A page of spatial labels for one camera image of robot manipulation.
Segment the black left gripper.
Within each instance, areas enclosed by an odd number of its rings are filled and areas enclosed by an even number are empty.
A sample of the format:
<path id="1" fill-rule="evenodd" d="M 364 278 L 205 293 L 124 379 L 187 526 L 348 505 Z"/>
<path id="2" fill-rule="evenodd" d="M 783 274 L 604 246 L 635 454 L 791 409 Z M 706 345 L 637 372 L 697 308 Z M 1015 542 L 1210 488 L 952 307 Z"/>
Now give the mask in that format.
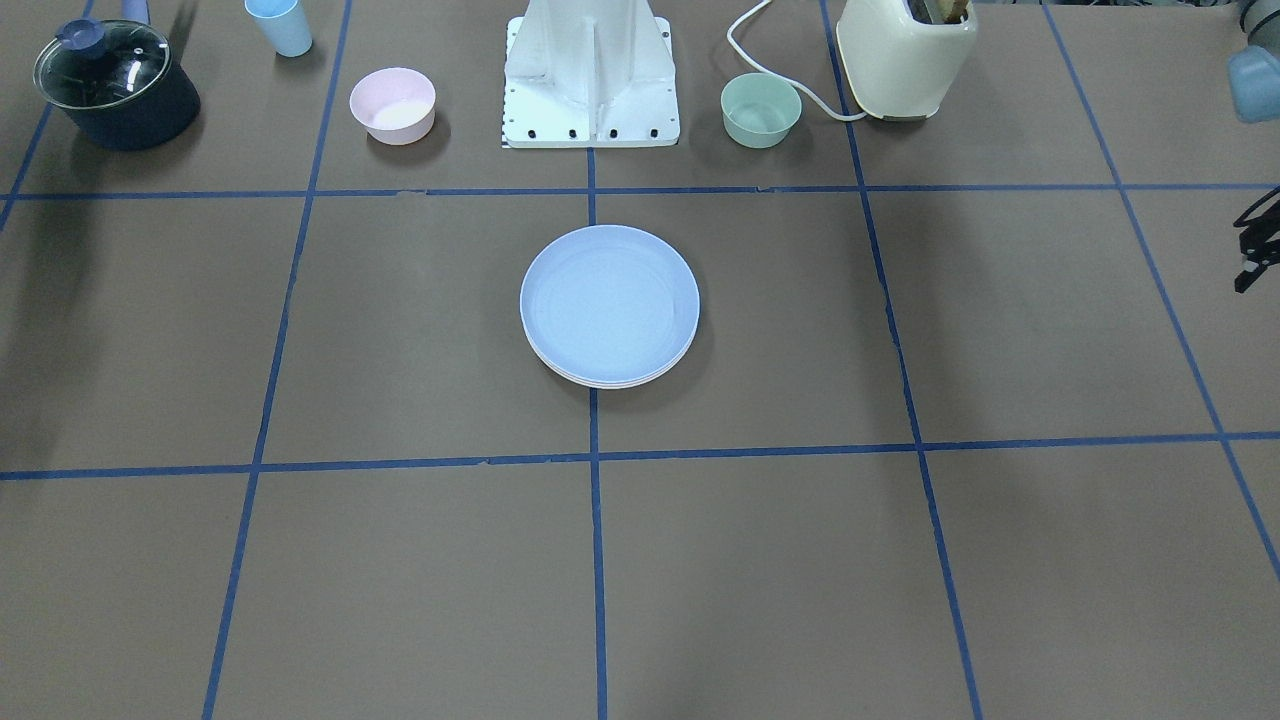
<path id="1" fill-rule="evenodd" d="M 1236 219 L 1240 228 L 1242 270 L 1234 278 L 1236 293 L 1244 293 L 1271 266 L 1279 263 L 1279 209 L 1272 205 L 1260 215 L 1249 217 L 1253 208 Z"/>

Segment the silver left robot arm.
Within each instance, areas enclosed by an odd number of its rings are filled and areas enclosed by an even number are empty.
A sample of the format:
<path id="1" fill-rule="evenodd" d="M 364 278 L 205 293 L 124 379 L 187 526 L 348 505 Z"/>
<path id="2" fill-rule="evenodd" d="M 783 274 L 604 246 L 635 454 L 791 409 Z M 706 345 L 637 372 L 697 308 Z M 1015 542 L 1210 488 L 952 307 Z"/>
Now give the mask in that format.
<path id="1" fill-rule="evenodd" d="M 1279 118 L 1279 3 L 1239 1 L 1238 24 L 1245 47 L 1228 60 L 1236 119 L 1247 124 Z M 1233 282 L 1244 293 L 1279 261 L 1279 188 L 1251 204 L 1234 222 L 1240 231 L 1242 272 Z"/>

